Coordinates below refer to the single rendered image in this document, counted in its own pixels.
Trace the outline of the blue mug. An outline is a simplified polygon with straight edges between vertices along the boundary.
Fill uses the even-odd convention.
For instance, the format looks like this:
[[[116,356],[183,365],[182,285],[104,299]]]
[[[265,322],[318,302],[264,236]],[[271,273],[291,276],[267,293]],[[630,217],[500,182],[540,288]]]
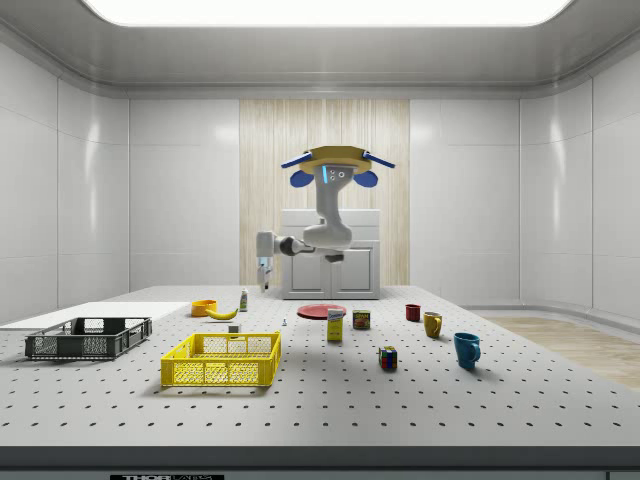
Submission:
[[[454,335],[454,346],[459,366],[473,369],[481,356],[480,338],[471,333],[458,332]]]

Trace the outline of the dark grey basket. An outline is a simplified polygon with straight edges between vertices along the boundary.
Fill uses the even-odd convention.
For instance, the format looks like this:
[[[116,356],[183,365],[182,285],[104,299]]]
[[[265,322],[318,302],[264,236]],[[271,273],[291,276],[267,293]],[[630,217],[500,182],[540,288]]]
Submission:
[[[152,333],[150,317],[76,317],[26,336],[32,360],[113,360]]]

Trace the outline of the red plate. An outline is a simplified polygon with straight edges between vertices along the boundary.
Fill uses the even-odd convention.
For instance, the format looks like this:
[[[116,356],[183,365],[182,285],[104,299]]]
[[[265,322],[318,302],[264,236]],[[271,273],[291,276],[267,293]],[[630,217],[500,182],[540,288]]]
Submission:
[[[311,320],[327,320],[329,311],[336,310],[341,316],[346,314],[346,308],[335,304],[307,304],[298,308],[297,315]]]

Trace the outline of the yellow and white box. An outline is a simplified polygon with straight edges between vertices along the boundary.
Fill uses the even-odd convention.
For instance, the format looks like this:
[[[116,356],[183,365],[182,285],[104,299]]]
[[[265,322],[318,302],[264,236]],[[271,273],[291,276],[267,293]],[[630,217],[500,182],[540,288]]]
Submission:
[[[329,308],[327,310],[327,340],[342,341],[343,318],[346,311],[343,308]]]

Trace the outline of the white cabinet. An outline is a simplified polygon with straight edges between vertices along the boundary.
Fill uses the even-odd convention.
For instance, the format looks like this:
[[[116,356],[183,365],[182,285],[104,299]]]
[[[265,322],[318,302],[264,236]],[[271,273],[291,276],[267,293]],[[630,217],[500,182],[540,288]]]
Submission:
[[[342,209],[343,222],[352,230],[344,260],[329,263],[322,256],[281,258],[281,294],[285,299],[377,299],[379,280],[378,209]]]

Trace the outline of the yellow basket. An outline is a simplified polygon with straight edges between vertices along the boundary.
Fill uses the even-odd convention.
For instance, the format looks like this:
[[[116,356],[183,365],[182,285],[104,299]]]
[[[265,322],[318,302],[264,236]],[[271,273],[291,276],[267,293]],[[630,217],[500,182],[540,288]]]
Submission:
[[[281,333],[194,333],[161,358],[164,386],[269,386]]]

